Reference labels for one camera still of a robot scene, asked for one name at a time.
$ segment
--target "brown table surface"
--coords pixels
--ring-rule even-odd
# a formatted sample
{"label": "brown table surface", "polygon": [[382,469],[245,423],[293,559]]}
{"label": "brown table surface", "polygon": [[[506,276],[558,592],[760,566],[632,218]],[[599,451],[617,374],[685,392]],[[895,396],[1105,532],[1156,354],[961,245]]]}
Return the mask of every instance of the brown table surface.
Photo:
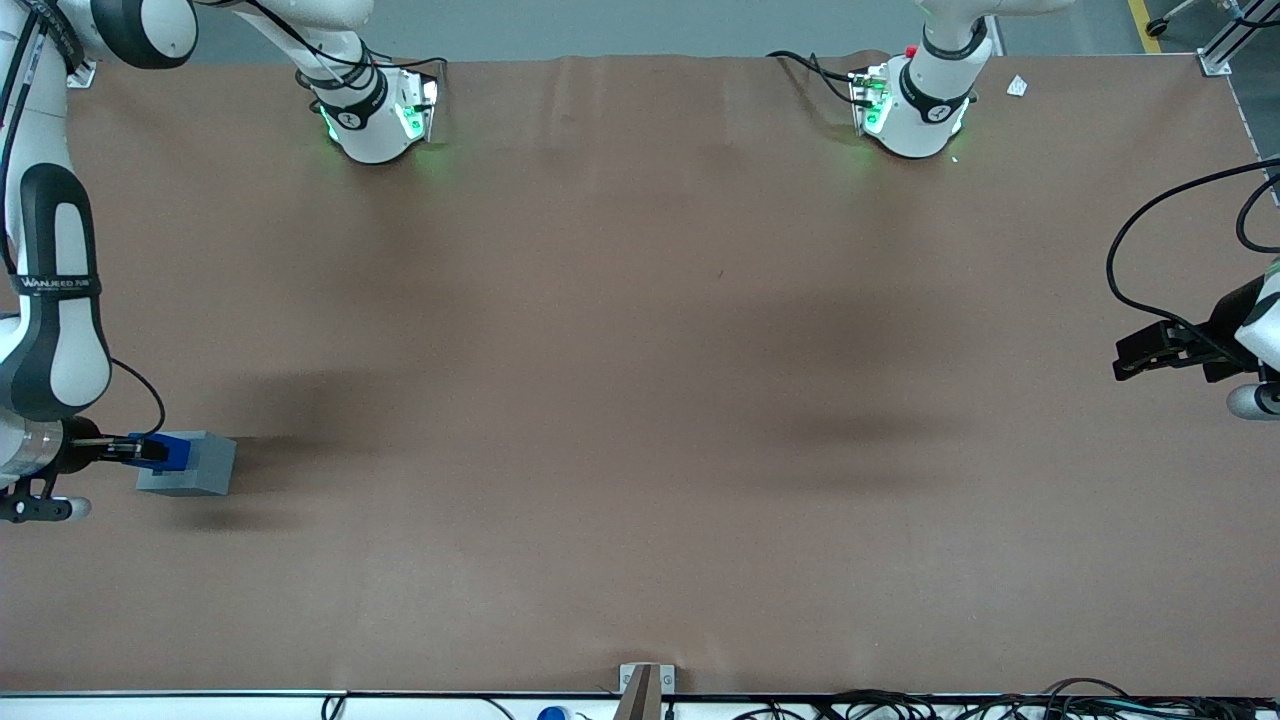
{"label": "brown table surface", "polygon": [[[979,87],[905,161],[773,60],[457,65],[440,145],[365,168],[283,67],[104,68],[108,338],[170,428],[242,438],[234,493],[92,468],[87,521],[0,529],[0,685],[1274,693],[1276,427],[1194,369],[1117,384],[1153,319],[1102,274],[1252,159],[1230,88]],[[1155,213],[1121,282],[1207,316],[1265,266],[1258,179]],[[154,409],[120,375],[88,415]]]}

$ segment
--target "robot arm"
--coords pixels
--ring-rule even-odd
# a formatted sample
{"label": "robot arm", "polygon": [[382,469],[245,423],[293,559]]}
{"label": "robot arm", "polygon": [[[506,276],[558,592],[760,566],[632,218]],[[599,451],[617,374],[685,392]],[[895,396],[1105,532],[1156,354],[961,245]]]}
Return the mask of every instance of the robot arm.
{"label": "robot arm", "polygon": [[[232,8],[293,59],[357,161],[390,160],[426,136],[434,82],[375,65],[355,32],[371,0],[200,1]],[[82,516],[87,501],[54,497],[54,482],[93,461],[184,469],[188,441],[104,436],[77,415],[106,391],[113,360],[92,211],[67,150],[67,78],[86,59],[174,68],[196,38],[192,0],[0,0],[0,77],[14,88],[0,91],[0,195],[19,296],[19,313],[0,318],[0,520]]]}
{"label": "robot arm", "polygon": [[[196,45],[187,0],[0,0],[5,265],[19,313],[0,319],[0,516],[65,520],[87,502],[51,497],[83,468],[69,441],[101,437],[76,413],[111,377],[97,297],[93,219],[67,150],[67,77],[86,58],[180,65]],[[44,479],[38,493],[32,479]]]}
{"label": "robot arm", "polygon": [[1117,342],[1116,355],[1112,369],[1121,382],[1147,370],[1193,365],[1210,383],[1256,374],[1260,382],[1231,391],[1228,409],[1243,420],[1280,420],[1280,260],[1219,300],[1194,332],[1161,320]]}
{"label": "robot arm", "polygon": [[329,137],[357,163],[387,163],[426,137],[435,82],[375,64],[356,35],[369,22],[372,0],[196,1],[230,9],[284,51],[300,82],[315,92]]}
{"label": "robot arm", "polygon": [[986,15],[1041,15],[1075,0],[914,0],[925,13],[924,38],[855,79],[859,131],[905,158],[937,154],[969,109],[969,94],[993,49]]}

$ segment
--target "yellow floor line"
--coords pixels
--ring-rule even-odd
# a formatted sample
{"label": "yellow floor line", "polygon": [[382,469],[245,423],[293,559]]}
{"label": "yellow floor line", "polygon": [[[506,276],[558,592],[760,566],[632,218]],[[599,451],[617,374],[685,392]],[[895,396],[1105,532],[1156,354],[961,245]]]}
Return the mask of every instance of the yellow floor line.
{"label": "yellow floor line", "polygon": [[1164,53],[1160,49],[1160,41],[1147,35],[1147,23],[1151,22],[1147,0],[1129,0],[1129,13],[1133,15],[1133,23],[1138,26],[1138,40],[1142,41],[1142,49],[1147,53]]}

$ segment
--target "gray box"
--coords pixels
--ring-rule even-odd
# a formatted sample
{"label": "gray box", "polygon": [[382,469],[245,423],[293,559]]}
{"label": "gray box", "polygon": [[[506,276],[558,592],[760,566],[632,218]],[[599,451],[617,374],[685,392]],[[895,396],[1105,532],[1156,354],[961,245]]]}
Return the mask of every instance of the gray box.
{"label": "gray box", "polygon": [[137,488],[169,497],[205,497],[227,495],[236,462],[236,441],[200,432],[165,432],[169,437],[191,441],[191,457],[186,470],[141,470]]}

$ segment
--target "metal bracket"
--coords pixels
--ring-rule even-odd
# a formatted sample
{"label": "metal bracket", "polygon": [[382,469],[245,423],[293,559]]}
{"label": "metal bracket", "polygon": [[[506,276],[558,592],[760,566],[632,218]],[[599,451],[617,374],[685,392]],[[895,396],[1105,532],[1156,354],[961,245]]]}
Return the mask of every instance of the metal bracket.
{"label": "metal bracket", "polygon": [[1204,77],[1228,77],[1231,74],[1231,63],[1222,60],[1222,63],[1217,65],[1210,64],[1203,47],[1196,49],[1196,59],[1199,60],[1201,73],[1203,73]]}
{"label": "metal bracket", "polygon": [[663,694],[671,694],[676,692],[676,666],[675,665],[662,665],[660,662],[626,662],[618,665],[618,692],[627,692],[627,683],[631,682],[631,675],[635,674],[636,667],[640,665],[657,665],[658,678],[660,679]]}
{"label": "metal bracket", "polygon": [[431,126],[435,122],[435,106],[440,101],[440,82],[422,74],[399,70],[399,97],[404,132],[412,140],[431,142]]}
{"label": "metal bracket", "polygon": [[93,77],[97,74],[97,63],[93,60],[84,60],[81,63],[76,72],[67,76],[67,87],[72,90],[88,90],[93,85]]}
{"label": "metal bracket", "polygon": [[893,101],[888,86],[888,63],[872,65],[861,73],[849,73],[850,100],[863,100],[873,105],[864,108],[852,104],[854,128],[859,137],[867,135],[868,129],[878,132],[884,127],[882,118],[888,114],[888,106]]}

